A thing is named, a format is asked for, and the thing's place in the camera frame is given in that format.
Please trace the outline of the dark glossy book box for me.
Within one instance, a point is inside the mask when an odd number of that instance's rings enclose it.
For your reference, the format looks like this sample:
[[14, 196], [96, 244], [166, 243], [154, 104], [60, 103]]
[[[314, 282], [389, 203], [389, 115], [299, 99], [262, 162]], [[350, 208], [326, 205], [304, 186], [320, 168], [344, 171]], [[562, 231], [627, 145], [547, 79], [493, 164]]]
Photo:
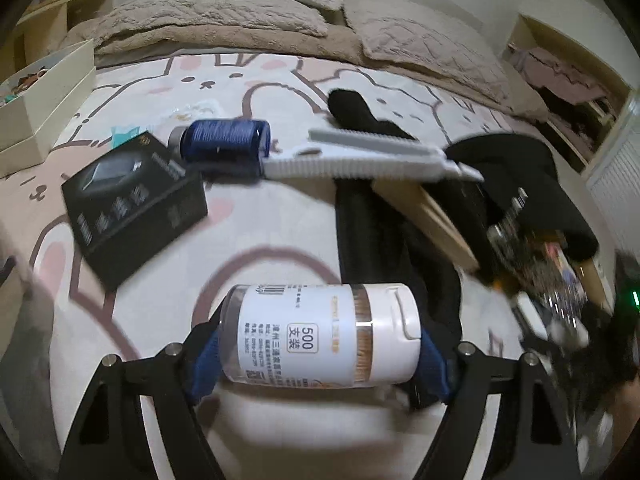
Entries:
[[512, 298], [512, 311], [523, 336], [535, 336], [568, 350], [586, 348], [589, 344], [589, 335], [582, 322], [563, 321], [559, 315], [539, 307], [526, 292], [518, 292]]

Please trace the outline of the toothpick jar white lid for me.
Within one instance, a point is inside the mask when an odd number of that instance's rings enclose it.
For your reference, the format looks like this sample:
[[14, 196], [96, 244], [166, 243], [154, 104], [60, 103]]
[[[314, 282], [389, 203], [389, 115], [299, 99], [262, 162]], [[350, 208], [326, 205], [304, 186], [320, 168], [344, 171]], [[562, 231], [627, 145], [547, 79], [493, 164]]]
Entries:
[[403, 284], [238, 285], [221, 306], [224, 374], [290, 389], [351, 389], [408, 382], [421, 323]]

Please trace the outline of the silver rhinestone tiara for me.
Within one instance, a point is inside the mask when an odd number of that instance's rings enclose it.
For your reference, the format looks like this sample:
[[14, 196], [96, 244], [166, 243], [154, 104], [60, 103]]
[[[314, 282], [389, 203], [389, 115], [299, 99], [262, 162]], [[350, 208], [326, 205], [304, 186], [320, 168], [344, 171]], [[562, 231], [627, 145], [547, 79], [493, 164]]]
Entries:
[[545, 240], [534, 234], [521, 233], [518, 216], [525, 207], [528, 195], [522, 188], [511, 198], [511, 205], [503, 219], [487, 230], [488, 242], [502, 265], [508, 270], [533, 300], [541, 307], [559, 315], [563, 321], [579, 320], [582, 307], [566, 304], [560, 294], [553, 289], [552, 265], [546, 257], [544, 244], [559, 243]]

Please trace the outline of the colourful card box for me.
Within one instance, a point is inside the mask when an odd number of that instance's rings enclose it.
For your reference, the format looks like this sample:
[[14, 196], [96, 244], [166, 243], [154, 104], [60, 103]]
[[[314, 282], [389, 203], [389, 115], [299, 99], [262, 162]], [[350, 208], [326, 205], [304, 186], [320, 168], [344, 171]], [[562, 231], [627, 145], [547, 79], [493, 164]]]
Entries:
[[587, 301], [582, 282], [559, 243], [544, 244], [546, 257], [552, 265], [553, 289], [560, 294], [560, 298], [569, 306], [581, 307]]

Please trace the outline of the bunny print bed sheet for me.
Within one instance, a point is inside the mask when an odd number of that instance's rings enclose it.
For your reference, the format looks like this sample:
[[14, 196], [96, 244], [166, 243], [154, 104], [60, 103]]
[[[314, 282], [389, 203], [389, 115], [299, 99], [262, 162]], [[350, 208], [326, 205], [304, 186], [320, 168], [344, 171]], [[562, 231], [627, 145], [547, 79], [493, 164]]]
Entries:
[[[376, 117], [425, 143], [534, 127], [404, 76], [316, 58], [204, 54], [96, 77], [46, 161], [1, 182], [6, 284], [22, 298], [2, 335], [1, 422], [36, 476], [52, 478], [102, 356], [154, 356], [186, 338], [238, 283], [335, 283], [340, 263], [329, 180], [206, 186], [207, 217], [106, 294], [74, 245], [62, 183], [111, 147], [114, 129], [165, 139], [212, 113], [270, 123], [278, 148], [329, 120], [326, 97], [352, 89]], [[409, 479], [444, 410], [408, 413], [393, 389], [307, 391], [223, 382], [200, 419], [230, 479]]]

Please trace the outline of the white louvred door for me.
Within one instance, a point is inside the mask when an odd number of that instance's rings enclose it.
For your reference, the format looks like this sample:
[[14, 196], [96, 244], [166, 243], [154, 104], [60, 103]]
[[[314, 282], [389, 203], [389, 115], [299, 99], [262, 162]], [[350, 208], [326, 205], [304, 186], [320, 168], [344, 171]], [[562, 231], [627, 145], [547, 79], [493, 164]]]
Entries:
[[621, 252], [639, 259], [639, 92], [625, 103], [588, 170], [587, 188]]

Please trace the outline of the black visor cap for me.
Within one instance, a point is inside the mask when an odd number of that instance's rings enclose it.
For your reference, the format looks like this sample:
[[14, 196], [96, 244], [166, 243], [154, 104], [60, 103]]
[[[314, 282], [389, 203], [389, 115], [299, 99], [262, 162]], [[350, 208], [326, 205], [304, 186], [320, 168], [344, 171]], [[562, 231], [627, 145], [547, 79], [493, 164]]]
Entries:
[[480, 183], [447, 180], [430, 188], [481, 266], [497, 262], [486, 231], [504, 218], [518, 191], [527, 195], [518, 214], [521, 234], [560, 232], [565, 255], [577, 262], [597, 253], [598, 239], [561, 188], [552, 151], [541, 140], [519, 133], [489, 133], [451, 144], [445, 153], [484, 177]]

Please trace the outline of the black product box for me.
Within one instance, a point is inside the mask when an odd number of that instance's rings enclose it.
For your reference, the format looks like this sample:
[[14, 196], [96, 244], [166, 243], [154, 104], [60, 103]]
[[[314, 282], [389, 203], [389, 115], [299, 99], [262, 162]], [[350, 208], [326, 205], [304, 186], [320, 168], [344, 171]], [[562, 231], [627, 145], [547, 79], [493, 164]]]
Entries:
[[62, 193], [80, 253], [108, 292], [208, 214], [201, 175], [148, 132], [90, 162]]

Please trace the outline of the long wooden board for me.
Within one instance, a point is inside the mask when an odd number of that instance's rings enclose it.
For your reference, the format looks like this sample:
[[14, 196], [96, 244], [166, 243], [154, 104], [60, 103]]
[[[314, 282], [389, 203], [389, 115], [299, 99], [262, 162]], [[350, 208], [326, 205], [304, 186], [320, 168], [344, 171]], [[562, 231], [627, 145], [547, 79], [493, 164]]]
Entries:
[[453, 264], [469, 273], [480, 268], [458, 229], [419, 183], [374, 180], [372, 188], [420, 230]]

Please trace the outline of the closet nook with clothes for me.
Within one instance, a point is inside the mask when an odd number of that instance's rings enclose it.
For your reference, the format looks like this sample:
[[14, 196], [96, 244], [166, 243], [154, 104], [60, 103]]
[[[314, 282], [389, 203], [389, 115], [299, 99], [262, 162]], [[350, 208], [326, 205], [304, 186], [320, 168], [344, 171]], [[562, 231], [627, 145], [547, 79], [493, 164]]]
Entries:
[[527, 115], [580, 174], [620, 130], [636, 89], [607, 62], [559, 30], [521, 15], [503, 51], [511, 72], [536, 94]]

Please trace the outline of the white plastic comb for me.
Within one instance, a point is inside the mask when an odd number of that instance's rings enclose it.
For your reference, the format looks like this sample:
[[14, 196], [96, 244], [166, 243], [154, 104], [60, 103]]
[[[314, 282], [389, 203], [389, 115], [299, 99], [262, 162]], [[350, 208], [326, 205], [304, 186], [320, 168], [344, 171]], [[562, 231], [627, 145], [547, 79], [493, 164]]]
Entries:
[[260, 160], [270, 180], [297, 178], [482, 182], [480, 170], [454, 162], [441, 148], [377, 133], [311, 128], [308, 139]]

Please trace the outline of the black sock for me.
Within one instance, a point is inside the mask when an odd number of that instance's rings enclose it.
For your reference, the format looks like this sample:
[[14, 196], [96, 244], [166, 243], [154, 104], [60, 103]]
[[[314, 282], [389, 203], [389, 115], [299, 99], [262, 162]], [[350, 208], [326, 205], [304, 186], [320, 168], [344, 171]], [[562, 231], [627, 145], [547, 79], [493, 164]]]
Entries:
[[375, 118], [362, 96], [356, 91], [333, 89], [328, 96], [328, 109], [334, 122], [345, 130], [391, 136], [415, 141], [416, 138], [388, 120]]

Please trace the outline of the beige folded blanket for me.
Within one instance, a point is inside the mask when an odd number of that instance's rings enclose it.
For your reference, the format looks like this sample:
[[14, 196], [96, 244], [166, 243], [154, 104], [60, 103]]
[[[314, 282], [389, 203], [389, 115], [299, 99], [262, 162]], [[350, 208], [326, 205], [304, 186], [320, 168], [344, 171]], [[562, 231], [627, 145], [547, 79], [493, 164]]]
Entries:
[[196, 24], [192, 21], [143, 27], [142, 21], [136, 18], [132, 29], [114, 32], [111, 27], [119, 17], [118, 13], [111, 12], [103, 18], [84, 21], [66, 32], [56, 47], [62, 49], [92, 40], [94, 55], [101, 66], [124, 64], [145, 55], [180, 48], [225, 48], [310, 56], [407, 76], [530, 122], [544, 122], [550, 114], [542, 97], [506, 62], [501, 64], [506, 76], [502, 86], [506, 97], [496, 101], [486, 93], [487, 84], [469, 84], [419, 65], [372, 60], [364, 54], [356, 32], [346, 26], [330, 25], [326, 36], [317, 37], [277, 28]]

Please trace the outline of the wooden shelf unit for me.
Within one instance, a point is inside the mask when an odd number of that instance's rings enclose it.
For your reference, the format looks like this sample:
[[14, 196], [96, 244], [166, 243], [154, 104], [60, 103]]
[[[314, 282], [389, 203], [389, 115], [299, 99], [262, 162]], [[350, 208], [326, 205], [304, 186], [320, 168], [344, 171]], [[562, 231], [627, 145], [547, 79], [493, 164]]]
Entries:
[[113, 0], [46, 0], [30, 6], [1, 41], [1, 79], [54, 52], [76, 25], [113, 9]]

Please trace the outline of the left quilted beige pillow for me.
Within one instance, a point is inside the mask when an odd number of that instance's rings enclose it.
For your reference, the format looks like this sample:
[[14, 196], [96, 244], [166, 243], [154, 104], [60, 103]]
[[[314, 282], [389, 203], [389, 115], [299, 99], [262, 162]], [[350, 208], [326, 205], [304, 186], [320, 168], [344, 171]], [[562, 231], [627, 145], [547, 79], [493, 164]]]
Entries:
[[99, 19], [92, 38], [103, 47], [138, 32], [194, 25], [328, 34], [321, 13], [295, 0], [129, 0]]

